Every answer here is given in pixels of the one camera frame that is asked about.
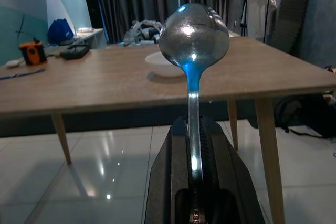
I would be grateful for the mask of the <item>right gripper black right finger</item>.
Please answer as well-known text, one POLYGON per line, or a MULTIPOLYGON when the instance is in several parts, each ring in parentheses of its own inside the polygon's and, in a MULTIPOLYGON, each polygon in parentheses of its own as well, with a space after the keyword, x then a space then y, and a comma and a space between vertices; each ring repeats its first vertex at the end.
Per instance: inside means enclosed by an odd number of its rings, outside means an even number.
POLYGON ((208 223, 264 223, 250 173, 222 127, 201 117, 205 217, 208 223))

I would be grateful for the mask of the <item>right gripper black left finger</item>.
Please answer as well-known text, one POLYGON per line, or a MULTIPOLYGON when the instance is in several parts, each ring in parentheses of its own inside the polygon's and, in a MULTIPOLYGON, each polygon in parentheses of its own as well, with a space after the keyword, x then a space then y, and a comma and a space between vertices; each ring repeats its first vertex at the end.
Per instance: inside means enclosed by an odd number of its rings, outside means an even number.
POLYGON ((192 194, 189 187, 186 122, 179 117, 153 162, 145 223, 189 223, 192 194))

